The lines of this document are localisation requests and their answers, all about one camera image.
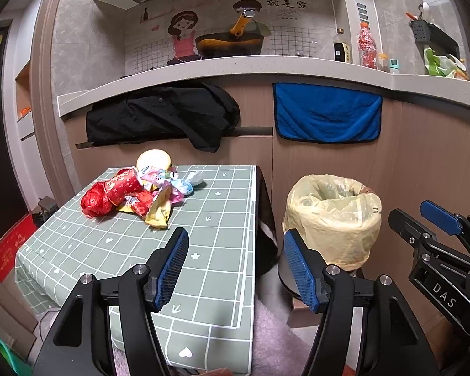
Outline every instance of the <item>red carpet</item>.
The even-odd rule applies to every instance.
[[[36,226],[31,215],[23,217],[0,240],[0,281],[15,267],[17,250],[35,232]]]

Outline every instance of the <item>blue textured pad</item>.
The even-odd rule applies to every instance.
[[[289,231],[283,238],[283,252],[286,254],[302,301],[308,305],[313,312],[317,312],[319,300],[317,299],[315,291],[315,278],[309,270],[303,255],[299,251],[294,237]]]
[[[358,143],[378,138],[383,98],[342,87],[275,83],[275,126],[284,139]]]
[[[177,283],[177,278],[183,268],[184,260],[188,254],[189,237],[188,232],[183,230],[176,242],[172,253],[164,265],[158,277],[158,290],[156,292],[155,301],[153,302],[157,310],[169,303],[171,300],[172,292]]]
[[[431,201],[423,201],[420,205],[421,216],[442,229],[448,235],[459,235],[463,230],[457,217]]]

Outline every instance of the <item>white countertop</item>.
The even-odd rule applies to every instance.
[[[57,97],[59,115],[143,87],[226,75],[296,75],[351,81],[382,89],[436,97],[470,107],[470,81],[440,76],[391,75],[358,65],[300,56],[235,56],[164,66],[110,82],[89,91]]]

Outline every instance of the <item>pan handle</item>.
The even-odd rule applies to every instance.
[[[256,15],[254,10],[243,10],[240,14],[240,17],[238,17],[238,21],[230,30],[230,33],[234,36],[242,36],[243,30],[245,29],[248,22],[254,18],[254,15]]]

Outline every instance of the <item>frying pan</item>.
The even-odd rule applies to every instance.
[[[230,31],[197,37],[195,43],[198,54],[203,58],[261,54],[264,36],[256,32],[243,32],[252,17],[253,10],[243,10]]]

